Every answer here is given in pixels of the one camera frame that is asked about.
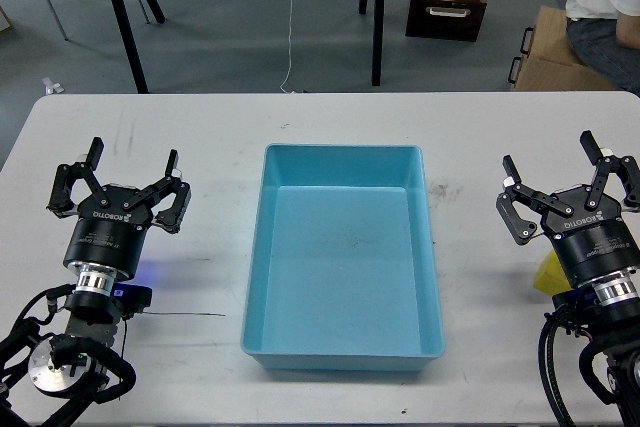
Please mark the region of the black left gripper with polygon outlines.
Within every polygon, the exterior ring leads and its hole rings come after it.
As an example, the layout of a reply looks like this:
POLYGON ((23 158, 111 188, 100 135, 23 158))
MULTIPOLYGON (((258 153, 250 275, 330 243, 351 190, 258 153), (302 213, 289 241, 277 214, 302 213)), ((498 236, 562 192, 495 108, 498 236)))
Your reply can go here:
POLYGON ((47 209, 58 218, 78 213, 63 265, 77 272, 80 264, 98 264, 117 271, 116 280, 135 277, 144 240, 149 227, 157 226, 169 234, 177 234, 191 199, 191 188, 174 171, 178 151, 171 149, 164 176, 138 190, 108 184, 105 191, 95 177, 104 143, 94 137, 84 160, 60 164, 47 209), (77 209, 72 200, 74 184, 82 179, 91 191, 77 209), (167 197, 171 205, 154 212, 167 197))

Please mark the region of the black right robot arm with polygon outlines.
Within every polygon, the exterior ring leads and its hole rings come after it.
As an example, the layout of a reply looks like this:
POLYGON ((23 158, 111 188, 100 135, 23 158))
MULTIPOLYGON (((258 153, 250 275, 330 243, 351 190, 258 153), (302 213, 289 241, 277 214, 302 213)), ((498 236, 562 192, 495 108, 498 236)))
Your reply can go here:
POLYGON ((639 423, 639 293, 631 277, 639 269, 639 246, 623 220, 639 209, 639 167, 631 156, 601 148, 589 131, 580 143, 594 176, 553 193, 526 186, 510 156, 496 209, 514 241, 527 244, 537 232, 549 239, 569 283, 552 297, 538 341, 543 390, 556 421, 573 425, 554 367, 558 329, 588 343, 580 353, 585 384, 605 405, 618 408, 626 426, 639 423))

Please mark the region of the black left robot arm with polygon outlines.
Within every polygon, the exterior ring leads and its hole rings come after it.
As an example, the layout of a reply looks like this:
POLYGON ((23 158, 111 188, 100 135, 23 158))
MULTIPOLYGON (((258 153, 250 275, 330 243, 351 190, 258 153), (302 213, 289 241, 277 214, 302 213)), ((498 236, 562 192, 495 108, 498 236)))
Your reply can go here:
POLYGON ((85 158, 56 170, 47 208, 77 219, 63 264, 77 280, 34 296, 1 342, 1 423, 24 426, 9 394, 30 378, 42 394, 64 400, 45 420, 70 426, 92 404, 132 390, 136 373, 113 349, 120 326, 149 307, 152 291, 132 284, 148 230, 180 230, 191 190, 169 153, 164 175, 144 187, 100 184, 94 172, 103 152, 93 139, 85 158))

